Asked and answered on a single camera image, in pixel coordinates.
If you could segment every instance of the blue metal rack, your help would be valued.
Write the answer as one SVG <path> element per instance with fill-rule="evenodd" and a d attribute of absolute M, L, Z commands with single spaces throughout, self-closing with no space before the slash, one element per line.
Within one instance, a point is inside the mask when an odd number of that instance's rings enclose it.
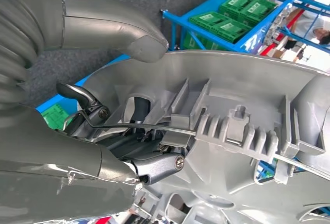
<path fill-rule="evenodd" d="M 217 36 L 213 35 L 210 32 L 203 30 L 202 28 L 196 26 L 194 24 L 190 23 L 188 19 L 193 15 L 202 14 L 208 11 L 217 11 L 220 5 L 225 2 L 226 0 L 208 0 L 204 2 L 196 8 L 194 8 L 187 14 L 183 16 L 177 16 L 175 14 L 170 13 L 168 10 L 163 10 L 162 16 L 165 19 L 170 20 L 172 24 L 172 34 L 171 34 L 171 43 L 170 46 L 170 50 L 175 50 L 175 42 L 176 42 L 176 29 L 177 26 L 181 26 L 181 34 L 180 34 L 180 42 L 180 48 L 182 49 L 184 47 L 184 39 L 186 33 L 190 33 L 192 37 L 200 47 L 200 49 L 205 49 L 196 36 L 196 34 L 201 35 L 205 39 L 214 42 L 216 44 L 221 45 L 228 50 L 231 51 L 237 51 L 242 53 L 251 53 L 251 54 L 257 54 L 258 50 L 263 45 L 265 35 L 269 30 L 269 28 L 272 25 L 273 20 L 277 17 L 279 13 L 281 13 L 284 8 L 285 8 L 288 4 L 292 4 L 296 7 L 304 8 L 305 10 L 311 11 L 318 15 L 325 15 L 330 17 L 330 7 L 325 4 L 318 3 L 313 0 L 279 0 L 282 2 L 281 5 L 274 9 L 272 13 L 267 16 L 265 19 L 255 26 L 250 32 L 247 33 L 244 37 L 241 38 L 239 41 L 233 44 L 230 43 Z M 316 47 L 320 50 L 323 50 L 328 53 L 330 53 L 330 49 L 327 48 L 326 45 L 319 45 L 316 44 L 305 38 L 301 38 L 297 35 L 295 35 L 288 29 L 282 29 L 281 31 L 283 34 L 290 36 L 291 38 L 301 41 L 305 44 L 311 45 Z"/>

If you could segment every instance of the metal rod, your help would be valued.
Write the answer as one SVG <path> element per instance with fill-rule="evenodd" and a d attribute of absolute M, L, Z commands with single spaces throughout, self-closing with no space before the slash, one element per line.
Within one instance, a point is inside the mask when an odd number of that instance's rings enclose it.
<path fill-rule="evenodd" d="M 164 125 L 147 125 L 147 124 L 113 124 L 113 125 L 94 125 L 91 120 L 84 111 L 78 111 L 76 114 L 82 114 L 85 117 L 85 119 L 92 128 L 94 129 L 110 129 L 110 128 L 137 128 L 137 129 L 150 129 L 150 130 L 164 130 L 164 131 L 172 131 L 176 133 L 181 133 L 186 135 L 193 135 L 196 136 L 196 132 L 194 130 L 187 130 L 187 129 L 181 129 L 181 128 L 174 128 L 170 126 L 164 126 Z"/>
<path fill-rule="evenodd" d="M 287 32 L 287 31 L 285 31 L 285 30 L 281 30 L 281 33 L 282 33 L 284 35 L 287 35 L 287 36 L 291 37 L 292 39 L 295 39 L 295 40 L 297 40 L 297 41 L 301 41 L 301 42 L 303 42 L 303 43 L 307 44 L 307 45 L 311 45 L 313 47 L 315 47 L 315 48 L 317 48 L 317 49 L 319 49 L 319 50 L 322 50 L 322 51 L 325 51 L 326 53 L 330 53 L 330 49 L 327 48 L 328 45 L 316 44 L 316 43 L 313 43 L 313 42 L 311 42 L 311 41 L 309 41 L 309 40 L 306 40 L 306 39 L 303 39 L 301 37 L 297 36 L 297 35 L 295 35 L 294 33 Z"/>
<path fill-rule="evenodd" d="M 172 22 L 172 38 L 171 41 L 171 50 L 171 51 L 175 49 L 175 41 L 176 41 L 176 24 Z"/>
<path fill-rule="evenodd" d="M 315 22 L 319 17 L 319 15 L 321 14 L 322 10 L 321 9 L 320 12 L 319 14 L 316 15 L 316 17 L 315 17 L 315 19 L 313 21 L 312 25 L 310 26 L 310 28 L 308 28 L 308 30 L 305 33 L 305 35 L 304 35 L 303 39 L 305 39 L 306 36 L 312 29 L 312 27 L 314 26 Z"/>
<path fill-rule="evenodd" d="M 84 116 L 86 121 L 92 128 L 94 129 L 109 129 L 109 128 L 142 128 L 142 129 L 150 129 L 150 130 L 164 130 L 164 131 L 172 131 L 172 132 L 177 132 L 177 133 L 181 133 L 181 134 L 187 134 L 187 135 L 193 135 L 196 136 L 196 131 L 194 130 L 187 130 L 187 129 L 180 129 L 180 128 L 174 128 L 174 127 L 169 127 L 169 126 L 162 126 L 162 125 L 147 125 L 147 124 L 114 124 L 114 125 L 93 125 L 91 121 L 91 119 L 84 111 L 78 111 L 76 114 L 82 114 Z M 290 165 L 294 165 L 297 167 L 300 167 L 301 169 L 309 171 L 310 173 L 319 176 L 323 179 L 326 179 L 330 181 L 330 175 L 327 173 L 324 173 L 322 171 L 313 168 L 308 165 L 305 165 L 303 163 L 301 163 L 299 161 L 295 161 L 293 159 L 287 158 L 285 156 L 281 156 L 279 154 L 275 154 L 274 158 L 284 161 Z"/>
<path fill-rule="evenodd" d="M 299 17 L 301 17 L 303 13 L 304 12 L 304 10 L 301 10 L 298 14 L 297 14 L 295 18 L 293 18 L 291 22 L 289 22 L 288 24 L 288 28 L 291 28 L 292 27 L 292 25 L 296 22 Z M 277 38 L 276 39 L 276 41 L 280 41 L 284 37 L 283 34 L 279 34 L 279 36 L 277 36 Z M 267 48 L 266 48 L 265 50 L 264 50 L 262 53 L 261 53 L 261 56 L 267 56 L 271 49 L 273 49 L 276 46 L 276 44 L 275 42 L 272 43 L 271 45 L 268 46 Z"/>
<path fill-rule="evenodd" d="M 307 165 L 303 164 L 303 163 L 299 162 L 299 161 L 295 161 L 294 159 L 290 159 L 290 158 L 287 158 L 285 156 L 281 156 L 279 154 L 275 154 L 274 158 L 276 158 L 276 159 L 280 160 L 280 161 L 284 161 L 284 162 L 286 162 L 286 163 L 290 164 L 290 165 L 300 167 L 301 169 L 309 171 L 310 173 L 313 173 L 313 174 L 317 175 L 319 177 L 330 181 L 330 175 L 328 175 L 327 173 L 325 173 L 325 172 L 322 172 L 322 171 L 320 171 L 320 170 L 318 170 L 316 168 L 313 168 L 310 166 L 307 166 Z"/>
<path fill-rule="evenodd" d="M 136 203 L 134 203 L 133 205 L 134 205 L 135 207 L 138 208 L 139 210 L 140 210 L 140 211 L 142 211 L 142 212 L 143 212 L 143 213 L 145 213 L 145 214 L 146 214 L 148 216 L 152 216 L 151 214 L 148 213 L 146 210 L 143 210 L 143 209 L 142 209 L 141 207 L 140 207 L 139 205 L 137 205 Z"/>
<path fill-rule="evenodd" d="M 180 36 L 180 50 L 184 49 L 184 36 L 186 35 L 186 33 L 187 30 L 184 27 L 181 27 L 181 35 Z"/>
<path fill-rule="evenodd" d="M 304 10 L 307 10 L 307 11 L 310 11 L 310 12 L 316 13 L 316 14 L 319 13 L 319 9 L 310 8 L 310 7 L 305 6 L 304 4 L 298 4 L 298 3 L 293 2 L 292 5 L 295 7 L 298 7 L 298 8 L 301 8 L 301 9 L 304 9 Z M 327 11 L 322 11 L 322 12 L 321 12 L 321 15 L 330 17 L 330 13 L 328 13 Z"/>

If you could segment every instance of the green storage bin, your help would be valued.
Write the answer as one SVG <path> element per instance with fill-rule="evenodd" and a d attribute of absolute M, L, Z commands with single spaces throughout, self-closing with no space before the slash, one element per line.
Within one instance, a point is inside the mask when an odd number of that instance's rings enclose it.
<path fill-rule="evenodd" d="M 51 129 L 61 130 L 66 118 L 69 116 L 63 108 L 59 104 L 53 105 L 45 111 L 43 111 L 42 115 Z"/>
<path fill-rule="evenodd" d="M 233 19 L 228 19 L 213 26 L 210 32 L 229 42 L 236 43 L 250 30 L 251 27 L 249 26 Z"/>
<path fill-rule="evenodd" d="M 189 18 L 188 21 L 209 31 L 211 27 L 218 23 L 221 23 L 223 21 L 225 21 L 226 19 L 227 18 L 224 15 L 219 14 L 215 11 L 209 11 L 203 14 L 192 16 Z"/>
<path fill-rule="evenodd" d="M 206 43 L 208 42 L 207 39 L 203 38 L 200 35 L 196 36 L 203 46 L 206 46 Z M 200 48 L 197 42 L 196 42 L 191 35 L 190 35 L 188 32 L 186 34 L 184 40 L 184 49 L 186 50 L 200 50 Z"/>
<path fill-rule="evenodd" d="M 254 0 L 243 9 L 238 20 L 248 26 L 254 27 L 272 12 L 276 5 L 267 0 Z"/>
<path fill-rule="evenodd" d="M 239 13 L 253 0 L 227 0 L 219 6 L 219 13 L 237 20 Z"/>
<path fill-rule="evenodd" d="M 226 51 L 228 51 L 227 49 L 226 49 L 224 47 L 222 47 L 221 45 L 216 44 L 216 43 L 210 41 L 210 40 L 208 40 L 208 42 L 206 43 L 205 49 L 206 50 L 226 50 Z"/>

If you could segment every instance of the person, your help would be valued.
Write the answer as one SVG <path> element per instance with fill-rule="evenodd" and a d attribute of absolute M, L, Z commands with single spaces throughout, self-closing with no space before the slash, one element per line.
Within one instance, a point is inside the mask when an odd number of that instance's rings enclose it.
<path fill-rule="evenodd" d="M 328 0 L 316 0 L 317 2 L 324 3 L 328 5 Z M 301 9 L 296 9 L 291 12 L 286 21 L 291 22 L 293 18 L 297 16 Z M 328 29 L 330 23 L 329 18 L 323 15 L 317 16 L 316 13 L 305 10 L 301 15 L 295 24 L 291 28 L 291 31 L 297 36 L 305 38 L 311 41 L 312 39 L 319 40 L 320 45 L 326 45 L 330 43 L 330 30 Z M 297 44 L 297 40 L 288 38 L 288 42 L 285 45 L 285 49 L 292 49 Z M 276 50 L 273 57 L 281 58 L 284 51 Z M 301 51 L 298 57 L 301 58 L 303 50 Z"/>

